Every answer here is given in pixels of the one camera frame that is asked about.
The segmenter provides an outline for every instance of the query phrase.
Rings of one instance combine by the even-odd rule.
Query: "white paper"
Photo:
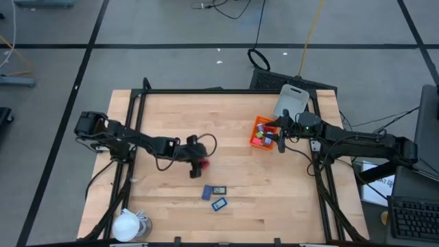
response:
[[[376,165],[372,165],[367,161],[363,161],[363,165],[361,166],[361,171],[364,172],[368,169],[376,167]],[[384,196],[392,195],[393,182],[395,179],[395,175],[391,175],[385,178],[380,178],[379,180],[374,181],[373,183],[369,183],[374,189],[382,193]],[[387,207],[387,200],[384,200],[377,192],[373,191],[369,186],[363,185],[361,187],[361,200],[364,202],[369,202],[373,204],[378,204],[381,206]]]

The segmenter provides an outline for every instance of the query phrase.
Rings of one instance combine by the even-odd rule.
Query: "white container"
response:
[[[285,84],[282,86],[273,114],[277,117],[283,116],[283,109],[287,109],[289,116],[294,119],[296,114],[303,113],[307,107],[308,99],[309,93],[305,90]]]
[[[112,225],[112,234],[121,242],[145,239],[152,229],[151,220],[140,210],[137,214],[123,209]]]

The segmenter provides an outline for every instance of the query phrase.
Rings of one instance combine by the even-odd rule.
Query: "power cord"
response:
[[[3,65],[9,60],[9,58],[12,55],[12,52],[14,51],[15,48],[15,39],[16,39],[16,13],[15,13],[15,3],[14,0],[11,0],[12,3],[12,22],[13,22],[13,26],[14,26],[14,34],[13,34],[13,38],[12,38],[12,47],[11,50],[9,52],[9,54],[6,56],[6,59],[0,64],[0,69],[3,67]]]
[[[221,5],[225,4],[225,3],[227,3],[227,1],[228,0],[224,0],[224,2],[222,2],[220,4],[217,4],[216,6],[221,6]],[[195,8],[194,7],[195,4],[200,4],[200,7],[199,8]],[[192,10],[207,10],[207,9],[210,9],[210,8],[213,8],[213,2],[212,1],[209,1],[209,2],[195,2],[195,3],[191,4],[191,9]]]
[[[28,59],[26,59],[23,55],[20,54],[19,51],[17,51],[16,49],[14,49],[14,47],[4,38],[0,35],[0,40],[3,41],[3,43],[5,43],[11,50],[14,51],[14,53],[21,58],[21,60],[23,60],[25,63],[27,63],[28,67],[29,67],[29,71],[20,71],[20,72],[15,72],[15,73],[10,73],[7,74],[6,76],[17,76],[17,75],[26,75],[29,73],[32,73],[32,71],[34,70],[34,65],[32,64],[32,62],[30,62]]]
[[[254,42],[254,46],[252,49],[249,49],[247,51],[247,56],[248,59],[250,60],[250,62],[253,64],[253,66],[257,69],[261,69],[261,70],[265,70],[265,71],[270,71],[271,67],[270,67],[270,63],[268,62],[268,59],[258,50],[256,50],[256,46],[258,45],[258,40],[259,40],[259,31],[261,30],[261,23],[262,23],[262,16],[263,16],[263,9],[265,7],[265,0],[263,0],[262,3],[262,9],[261,9],[261,17],[259,18],[259,25],[258,25],[258,33],[256,35],[256,42]],[[266,69],[260,67],[254,60],[252,57],[252,53],[258,55],[258,57],[265,63],[266,65]]]
[[[297,73],[298,77],[300,77],[300,74],[302,73],[302,68],[303,68],[303,64],[305,63],[305,55],[307,53],[308,43],[309,43],[309,40],[311,40],[311,35],[314,31],[314,27],[316,26],[318,16],[320,15],[320,12],[322,10],[322,6],[323,6],[323,0],[320,0],[320,3],[318,4],[318,9],[317,9],[316,15],[314,16],[313,23],[311,24],[311,28],[309,29],[309,32],[308,32],[308,37],[307,37],[307,41],[305,42],[305,47],[303,48],[302,60],[300,61],[300,68],[299,68],[299,72]]]
[[[378,121],[382,121],[382,120],[385,120],[385,119],[389,119],[391,117],[396,117],[398,115],[401,115],[401,114],[404,114],[404,113],[408,113],[408,112],[409,111],[406,110],[406,111],[403,111],[403,112],[400,112],[400,113],[397,113],[397,114],[393,114],[393,115],[390,115],[390,116],[387,116],[387,117],[382,117],[380,119],[375,119],[375,120],[367,121],[365,123],[355,124],[355,125],[352,125],[352,127],[358,127],[358,126],[363,126],[363,125],[366,125],[366,124],[371,124],[371,123],[374,123],[374,122],[378,122]]]
[[[212,155],[215,153],[215,151],[216,151],[216,149],[217,149],[218,142],[217,142],[217,139],[215,138],[215,136],[214,136],[213,134],[210,134],[210,133],[206,133],[206,134],[202,134],[202,135],[200,135],[200,136],[198,137],[198,140],[201,139],[201,138],[203,138],[203,137],[207,137],[207,136],[212,137],[213,140],[214,140],[214,142],[215,142],[215,147],[213,148],[212,152],[211,152],[210,154],[208,154],[208,155],[205,156],[205,157],[210,157],[210,156],[212,156]],[[150,146],[150,151],[151,151],[151,153],[153,154],[152,156],[156,159],[156,167],[157,167],[157,170],[159,170],[160,172],[164,172],[164,171],[166,171],[167,169],[169,169],[169,168],[172,166],[172,164],[174,164],[174,161],[176,160],[176,157],[177,157],[177,156],[178,156],[183,150],[185,150],[185,149],[181,149],[180,151],[178,151],[178,153],[176,153],[176,154],[174,155],[174,157],[172,157],[172,160],[171,160],[171,162],[169,163],[169,165],[167,165],[165,168],[160,168],[160,167],[158,166],[157,151],[154,149],[154,147],[153,147],[150,143],[148,143],[148,145]],[[190,149],[187,149],[187,151],[193,152],[194,154],[197,154],[197,155],[199,155],[199,156],[203,156],[203,154],[198,154],[197,152],[195,152],[195,151],[193,151],[193,150],[190,150]]]
[[[105,172],[113,163],[114,163],[114,161],[109,162],[108,165],[106,165],[104,168],[102,168],[98,173],[96,173],[96,175],[94,175],[94,177],[91,178],[90,182],[87,185],[87,188],[85,189],[85,200],[87,200],[88,190],[90,189],[91,184],[93,184],[93,182],[96,180],[96,178],[99,175],[101,175],[103,172]]]
[[[425,159],[419,158],[419,160],[422,161],[424,164],[426,164],[426,166],[430,167],[430,169],[432,169],[437,175],[439,175],[438,170],[436,170],[434,167],[432,167],[427,161],[425,161]]]
[[[344,123],[344,121],[346,121],[347,124],[349,125],[349,128],[350,128],[351,131],[353,132],[354,130],[352,129],[352,125],[351,125],[351,123],[349,122],[349,120],[344,116],[344,114],[342,113],[342,111],[339,110],[338,112],[341,114],[341,116],[343,116],[342,123]]]
[[[396,121],[402,119],[403,117],[407,116],[408,114],[410,114],[410,113],[412,113],[412,112],[414,112],[415,110],[418,110],[418,109],[419,109],[419,106],[417,106],[417,107],[415,107],[415,108],[413,108],[413,109],[407,111],[406,113],[404,113],[403,115],[401,115],[401,116],[399,116],[399,117],[394,118],[392,121],[390,121],[389,123],[385,124],[384,126],[382,126],[382,127],[380,127],[380,128],[377,128],[377,129],[373,132],[373,134],[380,133],[381,131],[385,130],[385,128],[387,128],[388,126],[390,126],[390,125],[393,124],[394,122],[396,122]]]
[[[387,198],[386,198],[381,192],[379,192],[377,189],[375,189],[374,187],[372,187],[371,185],[369,185],[368,183],[366,183],[366,181],[364,181],[363,178],[361,178],[361,177],[359,176],[358,172],[355,170],[355,168],[353,167],[352,164],[349,164],[349,163],[347,163],[346,161],[343,161],[343,160],[341,160],[341,159],[337,159],[337,161],[341,161],[341,162],[343,162],[343,163],[345,163],[345,164],[351,166],[351,167],[352,167],[352,170],[354,171],[355,176],[358,178],[358,180],[360,180],[363,184],[365,184],[365,185],[367,185],[368,187],[370,187],[370,188],[371,188],[373,191],[375,191],[379,196],[381,196],[382,198],[384,198],[384,200],[387,201]]]
[[[242,10],[241,14],[239,14],[237,17],[229,16],[228,14],[225,14],[225,13],[222,12],[221,10],[218,10],[217,6],[225,4],[228,0],[225,0],[225,2],[223,2],[222,4],[219,4],[219,5],[216,5],[216,4],[215,4],[216,1],[217,1],[217,0],[213,0],[213,1],[212,1],[212,6],[213,6],[213,8],[215,8],[216,11],[218,11],[220,14],[224,15],[225,17],[228,17],[228,18],[230,18],[230,19],[232,19],[232,20],[237,20],[237,19],[239,19],[239,18],[242,16],[242,14],[247,10],[247,7],[250,5],[250,2],[251,2],[252,0],[248,0],[247,5],[246,5],[245,8]]]
[[[230,16],[230,15],[222,12],[221,10],[219,10],[217,8],[218,6],[221,6],[221,5],[224,5],[225,3],[227,3],[228,0],[224,0],[222,3],[219,3],[219,4],[215,4],[216,1],[217,0],[213,0],[213,1],[209,1],[209,2],[194,2],[191,4],[191,9],[192,10],[208,10],[210,8],[214,8],[218,13],[224,15],[225,17],[232,19],[232,20],[237,20],[247,10],[247,7],[250,5],[250,2],[251,2],[251,0],[248,0],[247,5],[244,7],[244,9],[241,11],[241,13],[237,17],[233,17],[233,16]],[[198,7],[198,8],[194,7],[195,4],[200,4],[200,7]]]

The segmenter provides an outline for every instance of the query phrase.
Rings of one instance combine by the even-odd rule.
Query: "gray floor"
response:
[[[254,0],[237,21],[214,10],[191,10],[192,0],[110,0],[97,43],[252,43],[262,0]],[[406,0],[425,43],[439,43],[438,2]],[[18,43],[87,44],[102,0],[78,0],[70,10],[17,10]],[[238,13],[245,2],[227,3]],[[268,0],[261,26],[261,43],[303,43],[318,0]],[[0,12],[11,15],[8,1]],[[0,21],[0,35],[12,40],[10,19]],[[414,44],[396,1],[333,0],[324,4],[312,43]],[[15,245],[45,166],[64,107],[84,55],[83,49],[22,49],[36,66],[36,88],[0,88],[0,105],[13,109],[0,149],[0,239]],[[113,89],[141,86],[144,76],[156,89],[196,89],[222,86],[247,89],[253,68],[246,49],[95,49],[91,54],[73,107],[54,170],[28,244],[72,241],[84,206],[95,155],[74,142],[73,127],[83,110],[105,112]],[[273,72],[296,75],[301,49],[261,49]],[[439,63],[439,51],[429,50]],[[7,74],[24,64],[16,57],[1,69]],[[302,76],[338,86],[338,104],[352,124],[414,108],[421,87],[433,84],[417,49],[310,49]],[[414,138],[417,114],[407,116],[388,132]],[[358,128],[371,131],[380,123]],[[381,209],[364,205],[371,227]]]

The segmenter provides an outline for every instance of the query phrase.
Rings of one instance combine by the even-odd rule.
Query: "black floor line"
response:
[[[249,49],[252,43],[206,43],[206,44],[94,44],[93,49]],[[262,49],[303,49],[300,43],[263,43]],[[86,44],[16,44],[17,49],[86,49]],[[309,44],[308,49],[416,49],[418,44]],[[0,49],[9,49],[0,45]]]
[[[410,13],[407,9],[407,6],[405,6],[405,3],[403,0],[398,0],[399,7],[401,8],[404,18],[407,21],[407,24],[409,25],[410,31],[412,31],[414,40],[416,41],[416,44],[419,45],[420,53],[423,55],[425,64],[427,65],[428,70],[430,71],[430,74],[433,78],[433,81],[436,85],[439,85],[439,75],[438,71],[436,70],[436,66],[434,65],[433,61],[430,58],[430,55],[428,54],[427,49],[424,46],[424,42],[422,38],[419,35],[418,30],[416,29],[416,26],[413,22],[412,17],[410,16]]]
[[[90,55],[93,50],[93,44],[95,44],[97,34],[102,24],[102,20],[104,19],[105,11],[108,7],[109,0],[104,0],[102,2],[101,10],[97,16],[97,20],[95,23],[95,27],[93,28],[93,32],[90,37],[90,41],[88,42],[84,57],[82,59],[78,74],[76,75],[75,82],[73,83],[72,90],[70,92],[69,100],[67,101],[66,108],[62,115],[62,119],[60,125],[58,127],[58,131],[56,132],[56,136],[54,139],[54,143],[50,149],[49,157],[47,158],[47,162],[45,164],[43,174],[41,175],[40,182],[38,183],[38,187],[36,189],[36,193],[34,199],[32,200],[29,211],[27,212],[26,220],[21,229],[21,233],[19,239],[17,241],[16,246],[26,246],[26,243],[29,239],[29,235],[32,230],[32,226],[34,225],[34,221],[36,219],[38,210],[40,208],[41,201],[43,200],[44,192],[47,187],[47,183],[49,182],[50,173],[54,168],[56,156],[58,154],[58,150],[60,149],[62,138],[67,128],[67,124],[69,122],[69,118],[71,115],[71,111],[73,110],[73,105],[76,100],[76,96],[78,95],[78,91],[81,86],[82,78],[84,77],[84,73],[87,68],[88,61],[90,60]]]

